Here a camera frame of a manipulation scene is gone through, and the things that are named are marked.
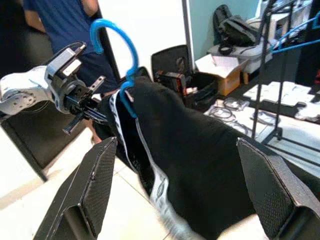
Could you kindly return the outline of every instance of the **cardboard box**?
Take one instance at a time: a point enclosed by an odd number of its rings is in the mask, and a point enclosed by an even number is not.
[[[239,62],[236,57],[208,54],[195,61],[195,64],[200,72],[218,76],[218,91],[221,95],[227,96],[240,85],[240,73],[248,62]]]

